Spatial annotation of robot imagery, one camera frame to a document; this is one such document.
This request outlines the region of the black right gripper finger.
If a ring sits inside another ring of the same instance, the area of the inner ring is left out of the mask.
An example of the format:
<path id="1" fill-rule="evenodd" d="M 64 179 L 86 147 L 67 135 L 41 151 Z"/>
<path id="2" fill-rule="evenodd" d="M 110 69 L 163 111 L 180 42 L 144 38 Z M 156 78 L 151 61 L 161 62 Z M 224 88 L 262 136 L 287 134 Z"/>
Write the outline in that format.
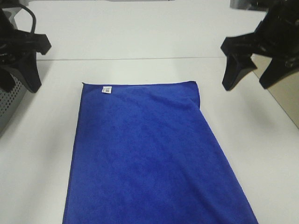
<path id="1" fill-rule="evenodd" d="M 222 85 L 226 91 L 231 91 L 250 72 L 257 69 L 251 55 L 230 54 L 227 56 L 226 69 Z"/>
<path id="2" fill-rule="evenodd" d="M 271 58 L 271 62 L 259 79 L 264 89 L 299 71 L 299 55 L 265 55 L 265 57 Z"/>

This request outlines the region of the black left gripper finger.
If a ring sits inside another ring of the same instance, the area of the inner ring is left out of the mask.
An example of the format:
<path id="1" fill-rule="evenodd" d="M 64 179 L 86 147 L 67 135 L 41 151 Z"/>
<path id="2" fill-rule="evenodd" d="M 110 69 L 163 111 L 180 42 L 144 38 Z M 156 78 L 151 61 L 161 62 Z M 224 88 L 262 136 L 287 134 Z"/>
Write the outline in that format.
<path id="1" fill-rule="evenodd" d="M 2 68 L 0 69 L 0 88 L 3 91 L 12 90 L 12 76 L 7 70 Z"/>
<path id="2" fill-rule="evenodd" d="M 12 74 L 21 81 L 29 92 L 37 93 L 42 83 L 37 69 L 35 51 L 25 53 L 9 67 Z"/>

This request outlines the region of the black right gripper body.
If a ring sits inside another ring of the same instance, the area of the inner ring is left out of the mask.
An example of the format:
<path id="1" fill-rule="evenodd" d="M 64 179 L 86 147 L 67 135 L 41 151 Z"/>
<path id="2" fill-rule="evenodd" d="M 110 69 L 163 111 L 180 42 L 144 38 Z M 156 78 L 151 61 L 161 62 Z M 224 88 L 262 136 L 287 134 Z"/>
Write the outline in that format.
<path id="1" fill-rule="evenodd" d="M 299 2 L 275 1 L 253 33 L 225 38 L 221 50 L 226 56 L 258 54 L 296 60 L 299 57 Z"/>

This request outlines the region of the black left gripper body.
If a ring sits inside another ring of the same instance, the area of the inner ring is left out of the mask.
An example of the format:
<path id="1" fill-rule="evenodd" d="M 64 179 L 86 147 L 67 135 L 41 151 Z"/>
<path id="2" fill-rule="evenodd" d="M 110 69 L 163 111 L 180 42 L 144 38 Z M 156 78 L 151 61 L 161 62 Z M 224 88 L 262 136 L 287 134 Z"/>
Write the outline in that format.
<path id="1" fill-rule="evenodd" d="M 21 11 L 31 17 L 29 31 L 19 30 L 13 24 Z M 51 48 L 45 34 L 36 33 L 37 19 L 25 0 L 0 2 L 0 69 L 37 70 L 36 55 L 45 55 Z"/>

